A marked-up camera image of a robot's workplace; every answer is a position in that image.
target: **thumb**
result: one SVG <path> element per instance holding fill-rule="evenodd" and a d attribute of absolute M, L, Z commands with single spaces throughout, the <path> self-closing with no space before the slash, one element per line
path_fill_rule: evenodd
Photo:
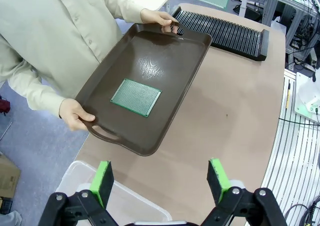
<path fill-rule="evenodd" d="M 161 26 L 169 26 L 169 25 L 171 25 L 171 23 L 172 23 L 171 19 L 166 20 L 166 19 L 160 18 L 158 20 L 158 24 L 160 24 Z"/>
<path fill-rule="evenodd" d="M 92 115 L 92 114 L 90 114 L 90 113 L 87 113 L 82 107 L 79 108 L 79 110 L 76 112 L 76 114 L 77 114 L 81 119 L 83 119 L 83 120 L 85 120 L 85 121 L 89 121 L 89 122 L 95 120 L 95 118 L 96 118 L 94 115 Z"/>

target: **hand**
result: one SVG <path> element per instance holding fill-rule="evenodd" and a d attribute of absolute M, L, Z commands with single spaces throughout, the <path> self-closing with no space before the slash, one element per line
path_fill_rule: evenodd
<path fill-rule="evenodd" d="M 66 98 L 62 101 L 59 109 L 59 115 L 72 131 L 88 130 L 80 119 L 85 121 L 95 120 L 95 116 L 87 113 L 76 100 Z"/>
<path fill-rule="evenodd" d="M 141 20 L 144 24 L 160 24 L 162 26 L 161 31 L 164 32 L 171 32 L 171 23 L 178 22 L 174 17 L 172 17 L 167 12 L 160 12 L 160 11 L 151 11 L 149 9 L 143 9 L 140 12 Z M 178 32 L 178 27 L 173 26 L 173 33 Z"/>

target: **person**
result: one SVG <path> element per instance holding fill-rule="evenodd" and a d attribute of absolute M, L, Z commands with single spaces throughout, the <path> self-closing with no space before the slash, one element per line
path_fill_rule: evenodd
<path fill-rule="evenodd" d="M 122 37 L 115 19 L 157 23 L 163 32 L 175 21 L 130 0 L 0 0 L 0 82 L 7 80 L 31 109 L 86 130 L 80 118 L 95 116 L 74 98 Z"/>

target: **blue floor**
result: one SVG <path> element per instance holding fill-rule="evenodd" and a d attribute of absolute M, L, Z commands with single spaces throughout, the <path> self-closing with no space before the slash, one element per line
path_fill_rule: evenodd
<path fill-rule="evenodd" d="M 169 2 L 171 7 L 191 3 L 214 8 L 197 0 Z M 232 13 L 237 4 L 239 2 L 230 2 L 226 11 Z M 123 32 L 130 27 L 122 20 L 118 24 Z M 0 141 L 0 151 L 21 169 L 12 210 L 22 214 L 23 226 L 35 226 L 49 195 L 56 190 L 88 133 L 71 132 L 61 119 L 47 112 L 30 110 L 26 100 L 12 91 L 7 83 L 0 89 L 0 95 L 11 102 L 8 117 L 13 122 Z M 7 119 L 0 115 L 0 130 L 8 123 Z"/>

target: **bolt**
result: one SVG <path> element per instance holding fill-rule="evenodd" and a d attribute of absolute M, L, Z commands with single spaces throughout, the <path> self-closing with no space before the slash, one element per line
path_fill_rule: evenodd
<path fill-rule="evenodd" d="M 266 193 L 266 191 L 264 191 L 264 190 L 260 190 L 259 194 L 260 194 L 261 196 L 265 196 L 267 193 Z"/>
<path fill-rule="evenodd" d="M 240 190 L 238 188 L 234 188 L 232 189 L 232 193 L 238 195 L 240 193 Z"/>

